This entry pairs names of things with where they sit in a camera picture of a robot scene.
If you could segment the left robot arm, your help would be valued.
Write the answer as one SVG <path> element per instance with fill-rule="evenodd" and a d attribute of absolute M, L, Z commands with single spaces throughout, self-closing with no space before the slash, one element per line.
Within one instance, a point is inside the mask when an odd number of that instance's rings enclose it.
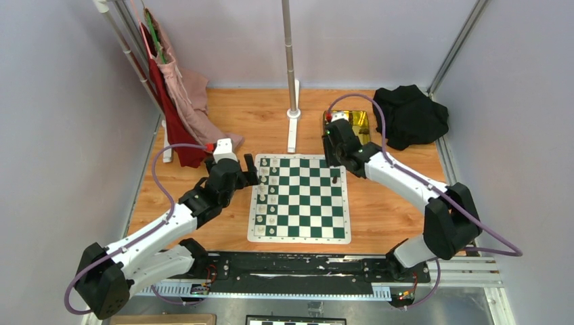
<path fill-rule="evenodd" d="M 166 247 L 219 216 L 236 190 L 258 184 L 252 154 L 245 154 L 244 159 L 245 171 L 237 158 L 207 160 L 208 177 L 158 219 L 107 246 L 94 242 L 86 247 L 66 292 L 75 290 L 86 302 L 87 313 L 105 320 L 135 294 L 164 279 L 183 274 L 192 280 L 201 279 L 208 264 L 201 245 L 188 238 L 171 249 Z"/>

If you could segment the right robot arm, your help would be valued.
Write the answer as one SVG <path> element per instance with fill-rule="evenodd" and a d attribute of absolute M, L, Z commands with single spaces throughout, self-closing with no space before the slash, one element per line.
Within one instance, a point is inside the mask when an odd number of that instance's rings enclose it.
<path fill-rule="evenodd" d="M 395 160 L 379 145 L 362 144 L 345 114 L 327 117 L 322 141 L 329 166 L 343 166 L 356 177 L 379 183 L 422 212 L 422 233 L 385 255 L 383 269 L 392 281 L 405 282 L 414 267 L 428 260 L 451 259 L 481 234 L 471 221 L 478 213 L 465 185 L 435 181 Z"/>

